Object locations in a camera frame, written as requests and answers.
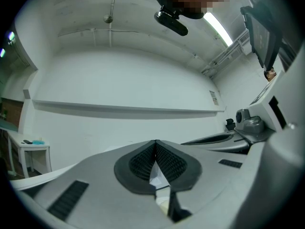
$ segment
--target white machine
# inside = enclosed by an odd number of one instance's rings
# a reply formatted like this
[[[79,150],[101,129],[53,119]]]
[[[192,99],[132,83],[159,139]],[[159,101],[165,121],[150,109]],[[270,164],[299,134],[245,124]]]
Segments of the white machine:
[[[163,16],[170,16],[166,11],[162,10]],[[255,11],[242,13],[252,51],[268,70],[282,38]],[[265,47],[255,41],[261,33],[267,34]],[[48,228],[261,227],[285,206],[304,175],[304,62],[305,44],[285,73],[247,109],[237,110],[236,129],[225,134],[224,142],[207,137],[210,148],[160,140],[133,144],[91,156],[58,178],[18,195]],[[241,150],[234,145],[236,138],[242,139],[241,149],[251,147],[247,155],[228,150],[230,141],[235,151]],[[218,152],[211,151],[219,147]],[[156,205],[155,187],[149,184],[155,162],[171,187],[167,215]]]

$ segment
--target white wall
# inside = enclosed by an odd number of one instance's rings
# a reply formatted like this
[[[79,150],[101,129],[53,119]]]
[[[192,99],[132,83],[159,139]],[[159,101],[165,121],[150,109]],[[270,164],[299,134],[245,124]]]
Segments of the white wall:
[[[11,74],[11,70],[9,70],[8,67],[3,67],[3,65],[0,67],[0,103],[1,103],[2,93],[6,86],[6,82],[10,77],[10,74]]]
[[[23,88],[33,72],[34,70],[32,67],[14,71],[6,82],[2,97],[24,102]]]
[[[126,48],[63,53],[46,72],[35,100],[125,107],[223,110],[213,82],[179,63]]]
[[[24,85],[30,98],[36,94],[42,76],[53,57],[53,51],[42,23],[40,7],[40,0],[28,0],[15,17],[17,36],[30,58],[31,67],[37,70],[30,75]],[[31,101],[28,99],[23,106],[25,110],[22,110],[19,125],[21,133],[32,133],[35,110]]]
[[[15,18],[15,28],[25,52],[34,64],[32,67],[48,67],[53,52],[42,24],[39,0],[27,1]]]
[[[274,63],[274,69],[276,72],[283,70],[279,58]],[[228,118],[235,121],[236,111],[247,108],[268,83],[264,77],[264,70],[256,55],[252,53],[247,56],[241,55],[218,73],[213,82],[220,91],[226,109],[223,114],[217,114],[223,124]]]
[[[63,52],[34,96],[32,130],[50,142],[53,170],[109,146],[150,139],[181,143],[220,132],[215,113],[223,104],[218,96],[215,106],[209,90],[218,94],[209,78],[151,53]],[[44,156],[35,159],[43,173]]]
[[[33,126],[50,141],[53,170],[107,149],[152,139],[182,143],[218,131],[213,113],[106,110],[40,104]],[[44,155],[36,169],[44,169]]]

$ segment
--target black grille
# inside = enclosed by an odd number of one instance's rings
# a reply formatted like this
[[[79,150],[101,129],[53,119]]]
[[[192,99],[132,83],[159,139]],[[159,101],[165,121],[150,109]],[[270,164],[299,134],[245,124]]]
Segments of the black grille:
[[[81,196],[88,187],[88,183],[74,181],[66,191],[49,207],[48,211],[63,221],[69,216]]]
[[[221,161],[219,161],[219,164],[222,164],[225,166],[231,166],[231,167],[238,168],[238,169],[242,166],[242,163],[235,162],[232,160],[227,160],[227,159],[222,159]]]
[[[156,161],[169,183],[177,179],[187,168],[187,163],[182,158],[159,144],[156,144]]]
[[[149,181],[154,162],[155,149],[154,144],[152,144],[147,149],[131,158],[129,168],[138,178]]]

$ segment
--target white table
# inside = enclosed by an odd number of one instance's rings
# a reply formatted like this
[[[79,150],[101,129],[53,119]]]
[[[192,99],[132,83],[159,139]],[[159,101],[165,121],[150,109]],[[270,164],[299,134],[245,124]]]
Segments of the white table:
[[[105,150],[103,150],[99,153],[112,151],[112,150],[115,150],[117,148],[121,148],[121,147],[124,147],[124,146],[125,145],[110,146],[107,149],[105,149]],[[52,171],[50,173],[42,174],[40,176],[30,177],[28,179],[12,180],[12,181],[10,181],[10,183],[13,186],[13,188],[16,189],[16,190],[24,190],[24,189],[28,189],[28,188],[31,188],[31,187],[35,187],[35,186],[38,186],[40,184],[43,184],[43,183],[54,180],[55,178],[59,177],[61,174],[70,170],[76,164],[70,165],[68,167],[65,167],[65,168],[62,168],[62,169],[59,169],[59,170]]]
[[[47,165],[47,170],[48,172],[51,172],[51,162],[50,162],[50,144],[49,142],[44,140],[43,145],[35,145],[35,144],[26,144],[23,140],[28,140],[28,141],[33,141],[33,140],[38,140],[38,138],[35,138],[31,135],[24,135],[20,134],[18,132],[13,132],[13,131],[8,131],[8,142],[9,142],[9,154],[10,154],[10,165],[12,167],[12,171],[15,174],[15,167],[13,164],[13,159],[12,159],[12,152],[11,152],[11,143],[13,142],[16,147],[18,148],[19,154],[20,154],[20,159],[21,159],[21,165],[22,165],[22,170],[24,173],[25,178],[29,178],[26,162],[25,162],[25,151],[46,151],[46,165]],[[31,159],[31,170],[33,171],[33,163]]]

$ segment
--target ceiling light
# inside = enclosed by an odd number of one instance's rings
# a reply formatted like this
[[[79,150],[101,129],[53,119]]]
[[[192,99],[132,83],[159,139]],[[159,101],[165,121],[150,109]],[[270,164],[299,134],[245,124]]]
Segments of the ceiling light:
[[[0,57],[3,58],[4,54],[5,54],[5,50],[4,50],[4,48],[2,48],[1,52],[0,52]]]
[[[213,26],[213,28],[223,38],[224,42],[229,47],[233,43],[233,41],[230,38],[229,34],[225,31],[224,27],[221,25],[221,23],[217,20],[217,18],[215,18],[214,15],[212,15],[210,12],[207,12],[204,15],[204,18],[206,21],[209,22],[210,25]]]
[[[14,38],[15,38],[15,34],[14,34],[14,32],[11,31],[9,33],[9,40],[12,41]]]

